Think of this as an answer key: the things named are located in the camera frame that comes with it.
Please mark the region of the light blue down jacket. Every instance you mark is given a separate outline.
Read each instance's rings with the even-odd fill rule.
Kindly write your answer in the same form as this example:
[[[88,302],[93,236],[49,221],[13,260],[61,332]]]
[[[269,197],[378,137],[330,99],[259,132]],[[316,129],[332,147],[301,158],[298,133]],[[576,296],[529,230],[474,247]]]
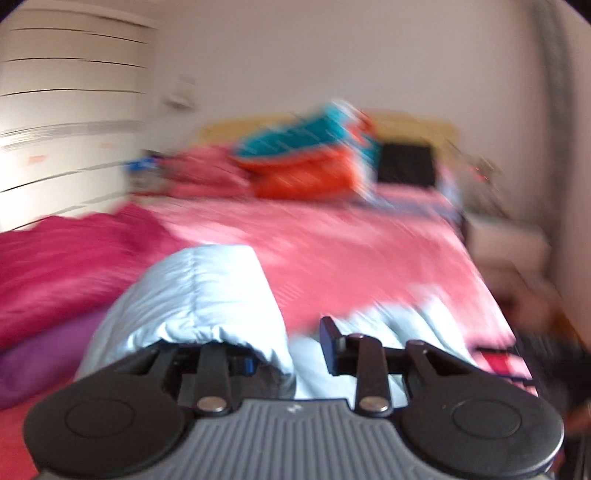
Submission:
[[[355,378],[329,374],[318,333],[287,335],[249,246],[187,248],[150,267],[110,307],[76,376],[89,376],[159,340],[252,350],[260,363],[256,375],[235,378],[248,396],[355,400]]]

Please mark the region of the pink bed with blanket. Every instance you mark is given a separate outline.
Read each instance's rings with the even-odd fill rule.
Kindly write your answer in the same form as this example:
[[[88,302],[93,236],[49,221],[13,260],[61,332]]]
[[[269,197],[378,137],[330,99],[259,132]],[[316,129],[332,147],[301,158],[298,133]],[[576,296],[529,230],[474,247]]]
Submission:
[[[314,329],[325,314],[376,303],[447,308],[437,325],[470,347],[504,348],[514,335],[466,248],[444,220],[351,203],[206,199],[149,210],[187,247],[242,244],[256,251],[290,333]],[[1,475],[28,479],[24,417],[52,387],[1,409]]]

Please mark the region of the purple down jacket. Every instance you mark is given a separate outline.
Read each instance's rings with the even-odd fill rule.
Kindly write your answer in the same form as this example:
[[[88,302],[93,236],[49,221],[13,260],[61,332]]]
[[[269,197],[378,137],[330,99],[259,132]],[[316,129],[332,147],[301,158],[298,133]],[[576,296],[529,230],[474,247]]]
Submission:
[[[11,408],[71,377],[107,308],[51,327],[1,353],[1,409]]]

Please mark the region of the red down jacket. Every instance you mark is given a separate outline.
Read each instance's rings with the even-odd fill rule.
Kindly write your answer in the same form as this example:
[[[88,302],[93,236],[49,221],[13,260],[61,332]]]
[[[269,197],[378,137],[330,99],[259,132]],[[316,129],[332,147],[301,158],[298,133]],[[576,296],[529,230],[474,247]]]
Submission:
[[[50,216],[2,234],[2,349],[112,303],[187,245],[133,203],[114,213]]]

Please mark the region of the white nightstand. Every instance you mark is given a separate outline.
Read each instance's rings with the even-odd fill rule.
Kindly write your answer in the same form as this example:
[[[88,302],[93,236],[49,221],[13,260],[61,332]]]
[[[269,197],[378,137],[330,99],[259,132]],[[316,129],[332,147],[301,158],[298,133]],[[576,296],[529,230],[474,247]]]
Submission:
[[[466,222],[468,252],[493,295],[510,298],[544,284],[550,245],[540,227],[475,213]]]

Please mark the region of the pink pillow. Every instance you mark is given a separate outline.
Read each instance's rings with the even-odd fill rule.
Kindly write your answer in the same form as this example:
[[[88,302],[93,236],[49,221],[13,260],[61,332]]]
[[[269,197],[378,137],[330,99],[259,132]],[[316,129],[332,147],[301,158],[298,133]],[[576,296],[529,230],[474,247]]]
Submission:
[[[178,199],[252,197],[249,174],[231,153],[232,145],[199,145],[161,160],[165,194]]]

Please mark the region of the black bag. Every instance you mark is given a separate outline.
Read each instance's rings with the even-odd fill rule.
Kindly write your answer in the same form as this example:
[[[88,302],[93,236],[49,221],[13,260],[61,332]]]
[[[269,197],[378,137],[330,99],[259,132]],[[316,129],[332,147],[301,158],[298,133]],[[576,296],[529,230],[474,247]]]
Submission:
[[[432,188],[438,171],[431,146],[390,142],[381,147],[378,182]]]

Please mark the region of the blue storage box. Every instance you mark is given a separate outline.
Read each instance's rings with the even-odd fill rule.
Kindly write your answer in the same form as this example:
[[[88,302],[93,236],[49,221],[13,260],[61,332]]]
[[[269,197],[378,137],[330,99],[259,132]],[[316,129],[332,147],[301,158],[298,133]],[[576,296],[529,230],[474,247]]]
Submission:
[[[133,194],[157,193],[161,187],[159,157],[153,152],[145,152],[140,158],[125,165],[128,189]]]

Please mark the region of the orange teal folded quilt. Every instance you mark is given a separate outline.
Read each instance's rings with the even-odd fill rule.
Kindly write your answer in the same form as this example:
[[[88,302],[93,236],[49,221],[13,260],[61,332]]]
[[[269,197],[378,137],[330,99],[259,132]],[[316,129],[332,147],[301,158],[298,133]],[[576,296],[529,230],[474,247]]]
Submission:
[[[318,110],[326,107],[360,111],[342,100],[329,102]],[[371,197],[379,153],[379,140],[368,133],[360,140],[317,143],[311,142],[310,135],[295,142],[287,135],[266,133],[263,140],[240,140],[233,147],[231,158],[252,175],[256,197],[308,201]]]

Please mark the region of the yellow headboard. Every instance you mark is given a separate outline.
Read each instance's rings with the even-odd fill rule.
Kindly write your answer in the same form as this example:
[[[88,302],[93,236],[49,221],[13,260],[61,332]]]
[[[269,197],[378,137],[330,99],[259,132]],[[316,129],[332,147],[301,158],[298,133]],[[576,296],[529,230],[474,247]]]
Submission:
[[[409,113],[373,110],[366,114],[326,107],[308,115],[280,114],[218,120],[201,127],[191,140],[196,145],[222,145],[266,133],[287,135],[300,142],[332,142],[362,138],[363,134],[386,142],[428,143],[437,148],[456,144],[459,129],[448,120],[416,117]]]

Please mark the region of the white sliding wardrobe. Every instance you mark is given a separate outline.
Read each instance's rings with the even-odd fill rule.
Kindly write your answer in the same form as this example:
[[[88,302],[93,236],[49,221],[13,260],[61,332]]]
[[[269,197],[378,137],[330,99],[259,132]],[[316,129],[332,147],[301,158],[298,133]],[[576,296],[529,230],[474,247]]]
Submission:
[[[26,1],[1,26],[1,228],[104,212],[141,154],[149,27],[67,1]]]

